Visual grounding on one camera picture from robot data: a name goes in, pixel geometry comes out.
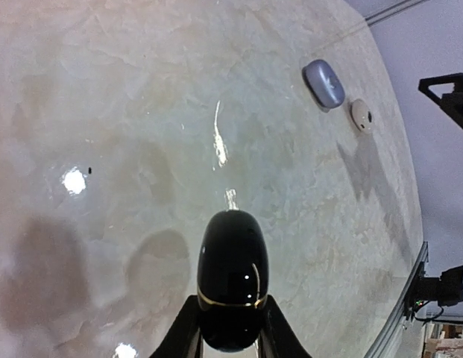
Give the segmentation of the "cream earbud charging case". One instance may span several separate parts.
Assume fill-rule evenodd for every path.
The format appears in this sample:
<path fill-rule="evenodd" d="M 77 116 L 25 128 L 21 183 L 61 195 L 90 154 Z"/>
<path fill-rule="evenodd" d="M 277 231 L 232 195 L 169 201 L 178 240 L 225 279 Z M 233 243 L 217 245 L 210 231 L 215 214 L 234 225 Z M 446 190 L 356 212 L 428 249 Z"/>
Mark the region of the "cream earbud charging case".
<path fill-rule="evenodd" d="M 354 100 L 350 107 L 350 114 L 352 116 L 355 126 L 364 134 L 370 134 L 374 126 L 374 117 L 370 107 L 365 101 L 358 98 Z"/>

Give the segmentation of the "black charging case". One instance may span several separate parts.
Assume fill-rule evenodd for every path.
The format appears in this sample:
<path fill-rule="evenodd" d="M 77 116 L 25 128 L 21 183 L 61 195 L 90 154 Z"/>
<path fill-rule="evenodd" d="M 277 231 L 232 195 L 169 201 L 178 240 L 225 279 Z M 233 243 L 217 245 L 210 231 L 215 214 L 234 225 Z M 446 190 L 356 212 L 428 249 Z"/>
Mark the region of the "black charging case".
<path fill-rule="evenodd" d="M 205 342 L 235 353 L 251 346 L 263 326 L 268 252 L 257 220 L 242 210 L 216 213 L 198 260 L 199 325 Z"/>

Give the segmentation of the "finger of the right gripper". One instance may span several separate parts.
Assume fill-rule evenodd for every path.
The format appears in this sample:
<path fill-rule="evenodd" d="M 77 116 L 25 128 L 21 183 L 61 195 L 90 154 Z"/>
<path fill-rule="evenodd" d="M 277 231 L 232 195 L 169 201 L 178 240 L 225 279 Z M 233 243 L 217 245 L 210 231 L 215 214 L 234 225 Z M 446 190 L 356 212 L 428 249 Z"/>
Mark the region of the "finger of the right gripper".
<path fill-rule="evenodd" d="M 438 97 L 430 87 L 453 84 L 453 91 Z M 422 78 L 418 90 L 439 106 L 463 130 L 463 73 Z"/>

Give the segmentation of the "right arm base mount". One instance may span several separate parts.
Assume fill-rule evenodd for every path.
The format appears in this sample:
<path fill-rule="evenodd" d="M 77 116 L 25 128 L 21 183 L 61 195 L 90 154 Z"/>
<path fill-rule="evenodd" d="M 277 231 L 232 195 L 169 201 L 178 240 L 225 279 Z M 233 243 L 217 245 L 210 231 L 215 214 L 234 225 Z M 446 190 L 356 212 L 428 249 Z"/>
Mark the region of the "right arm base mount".
<path fill-rule="evenodd" d="M 431 302 L 436 302 L 440 312 L 431 318 L 417 318 L 417 312 Z M 423 324 L 439 318 L 445 307 L 463 302 L 463 266 L 443 271 L 439 277 L 426 277 L 424 271 L 418 273 L 410 283 L 404 296 L 404 316 L 406 320 L 417 320 Z"/>

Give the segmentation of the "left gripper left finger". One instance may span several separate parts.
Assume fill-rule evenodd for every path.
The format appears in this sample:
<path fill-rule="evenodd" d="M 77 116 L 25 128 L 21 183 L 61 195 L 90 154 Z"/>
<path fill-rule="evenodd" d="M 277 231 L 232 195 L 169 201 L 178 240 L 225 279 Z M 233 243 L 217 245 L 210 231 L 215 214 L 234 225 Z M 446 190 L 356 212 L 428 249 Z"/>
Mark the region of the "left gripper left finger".
<path fill-rule="evenodd" d="M 203 338 L 197 296 L 189 296 L 151 358 L 201 358 Z"/>

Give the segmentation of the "blue oval charging case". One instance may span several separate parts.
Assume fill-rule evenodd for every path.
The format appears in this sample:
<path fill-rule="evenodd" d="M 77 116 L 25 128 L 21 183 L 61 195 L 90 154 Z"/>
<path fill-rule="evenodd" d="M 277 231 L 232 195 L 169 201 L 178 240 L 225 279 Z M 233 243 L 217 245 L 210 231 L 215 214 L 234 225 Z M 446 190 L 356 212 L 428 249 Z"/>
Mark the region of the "blue oval charging case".
<path fill-rule="evenodd" d="M 302 69 L 302 76 L 318 105 L 325 110 L 340 107 L 346 98 L 344 87 L 331 65 L 313 60 Z"/>

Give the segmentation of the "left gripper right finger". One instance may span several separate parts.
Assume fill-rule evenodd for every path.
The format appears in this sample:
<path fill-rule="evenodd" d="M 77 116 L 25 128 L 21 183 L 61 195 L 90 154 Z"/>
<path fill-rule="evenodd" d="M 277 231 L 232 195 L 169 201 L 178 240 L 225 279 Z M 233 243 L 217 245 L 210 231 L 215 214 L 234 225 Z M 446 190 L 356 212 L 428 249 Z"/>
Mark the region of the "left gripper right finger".
<path fill-rule="evenodd" d="M 311 358 L 272 295 L 258 315 L 258 357 Z"/>

